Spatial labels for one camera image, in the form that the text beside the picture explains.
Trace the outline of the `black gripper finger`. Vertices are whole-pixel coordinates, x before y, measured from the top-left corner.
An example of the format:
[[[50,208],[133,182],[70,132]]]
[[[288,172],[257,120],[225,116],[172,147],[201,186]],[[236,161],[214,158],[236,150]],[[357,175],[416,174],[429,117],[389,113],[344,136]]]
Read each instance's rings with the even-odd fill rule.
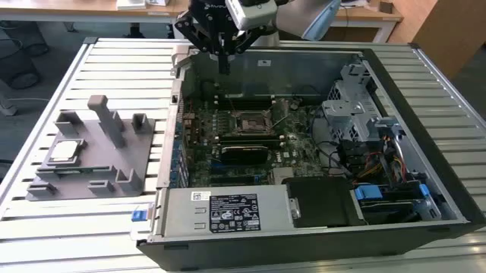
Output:
[[[256,39],[266,33],[268,26],[258,26],[246,31],[242,34],[238,33],[236,27],[229,27],[222,34],[222,74],[229,74],[229,56],[241,54],[256,41]]]
[[[217,19],[213,11],[192,12],[188,10],[180,15],[174,27],[201,52],[216,57],[217,70],[222,74],[224,53],[220,32],[216,26]]]

